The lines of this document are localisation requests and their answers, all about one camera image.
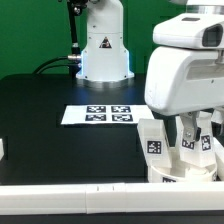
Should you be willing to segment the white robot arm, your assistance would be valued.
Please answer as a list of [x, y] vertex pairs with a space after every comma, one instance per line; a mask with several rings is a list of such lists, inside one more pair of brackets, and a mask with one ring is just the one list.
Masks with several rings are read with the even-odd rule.
[[[157, 24], [158, 47], [148, 63], [145, 101], [159, 114], [179, 115], [184, 138], [196, 140], [201, 110], [214, 110], [212, 121], [224, 130], [224, 0], [170, 0], [186, 11]], [[128, 78], [123, 45], [123, 14], [118, 0], [89, 0], [87, 45], [82, 51], [80, 80], [100, 86]]]

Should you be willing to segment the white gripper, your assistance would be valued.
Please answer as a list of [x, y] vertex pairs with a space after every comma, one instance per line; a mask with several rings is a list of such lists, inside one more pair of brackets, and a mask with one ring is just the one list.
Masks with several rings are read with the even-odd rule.
[[163, 115], [182, 113], [183, 139], [198, 141], [198, 111], [224, 105], [224, 15], [180, 14], [156, 25], [153, 41], [146, 104]]

